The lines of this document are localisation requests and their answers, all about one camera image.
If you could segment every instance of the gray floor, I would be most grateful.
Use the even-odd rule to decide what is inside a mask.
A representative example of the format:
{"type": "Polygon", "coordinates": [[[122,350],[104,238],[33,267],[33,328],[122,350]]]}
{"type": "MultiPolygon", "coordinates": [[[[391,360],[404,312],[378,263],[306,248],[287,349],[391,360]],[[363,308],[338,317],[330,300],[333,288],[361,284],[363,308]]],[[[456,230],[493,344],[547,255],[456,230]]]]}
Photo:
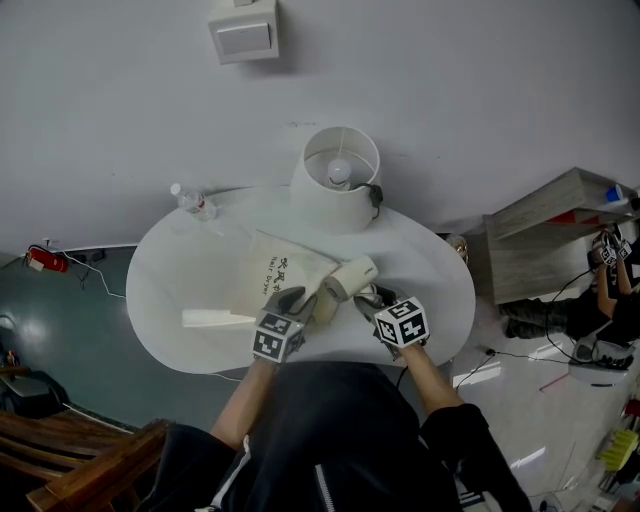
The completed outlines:
{"type": "MultiPolygon", "coordinates": [[[[109,250],[99,264],[115,293],[125,292],[132,254],[109,250]]],[[[82,290],[71,273],[37,272],[20,262],[0,269],[0,325],[4,348],[17,350],[23,365],[47,372],[78,405],[134,426],[166,418],[208,430],[237,385],[157,362],[138,341],[126,301],[108,296],[96,273],[82,290]]],[[[398,368],[383,370],[394,381],[399,375],[398,368]]],[[[406,377],[401,389],[417,404],[406,377]]]]}

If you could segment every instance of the black shoe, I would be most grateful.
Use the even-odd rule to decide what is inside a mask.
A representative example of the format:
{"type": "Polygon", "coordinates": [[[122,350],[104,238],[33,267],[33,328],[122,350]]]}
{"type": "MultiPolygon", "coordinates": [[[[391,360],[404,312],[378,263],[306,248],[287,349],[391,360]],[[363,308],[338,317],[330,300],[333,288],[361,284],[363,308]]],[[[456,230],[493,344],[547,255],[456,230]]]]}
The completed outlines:
{"type": "Polygon", "coordinates": [[[517,338],[517,336],[511,330],[511,322],[507,324],[507,327],[504,330],[504,335],[509,339],[517,338]]]}

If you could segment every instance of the electrical outlet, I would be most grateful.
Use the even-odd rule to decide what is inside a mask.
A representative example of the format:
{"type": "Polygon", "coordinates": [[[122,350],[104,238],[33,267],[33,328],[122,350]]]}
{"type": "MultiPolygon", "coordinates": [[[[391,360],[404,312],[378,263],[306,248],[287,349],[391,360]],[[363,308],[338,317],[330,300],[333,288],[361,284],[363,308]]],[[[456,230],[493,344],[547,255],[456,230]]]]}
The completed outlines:
{"type": "Polygon", "coordinates": [[[107,253],[104,251],[104,249],[99,249],[98,251],[91,254],[91,261],[96,263],[98,261],[102,261],[106,257],[107,257],[107,253]]]}
{"type": "Polygon", "coordinates": [[[49,238],[48,236],[44,237],[42,241],[44,242],[45,248],[50,248],[50,247],[57,248],[58,245],[60,244],[60,240],[56,240],[55,238],[49,238]]]}

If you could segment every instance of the white paper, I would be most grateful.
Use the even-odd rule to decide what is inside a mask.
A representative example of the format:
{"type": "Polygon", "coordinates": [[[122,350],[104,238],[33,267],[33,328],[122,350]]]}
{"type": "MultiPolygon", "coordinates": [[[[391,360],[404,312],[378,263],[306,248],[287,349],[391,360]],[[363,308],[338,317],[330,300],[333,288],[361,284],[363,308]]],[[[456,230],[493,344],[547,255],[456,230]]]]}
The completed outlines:
{"type": "Polygon", "coordinates": [[[38,260],[34,260],[33,258],[31,258],[29,260],[29,266],[31,268],[35,268],[38,272],[42,272],[42,269],[44,268],[44,263],[41,263],[38,260]]]}
{"type": "Polygon", "coordinates": [[[338,266],[311,249],[256,231],[240,265],[231,313],[255,317],[269,297],[293,286],[306,288],[303,303],[338,266]]]}

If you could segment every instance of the white lampshade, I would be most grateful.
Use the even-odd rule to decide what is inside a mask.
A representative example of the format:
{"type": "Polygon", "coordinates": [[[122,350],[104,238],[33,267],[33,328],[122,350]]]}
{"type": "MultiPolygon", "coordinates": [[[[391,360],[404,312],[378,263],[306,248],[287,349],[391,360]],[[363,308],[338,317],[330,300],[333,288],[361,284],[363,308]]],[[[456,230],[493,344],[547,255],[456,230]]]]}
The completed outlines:
{"type": "Polygon", "coordinates": [[[352,187],[380,185],[380,154],[371,138],[354,128],[326,128],[311,137],[302,151],[291,180],[291,207],[298,218],[316,229],[357,233],[369,225],[376,209],[369,187],[342,191],[323,185],[329,163],[337,158],[348,162],[352,187]]]}

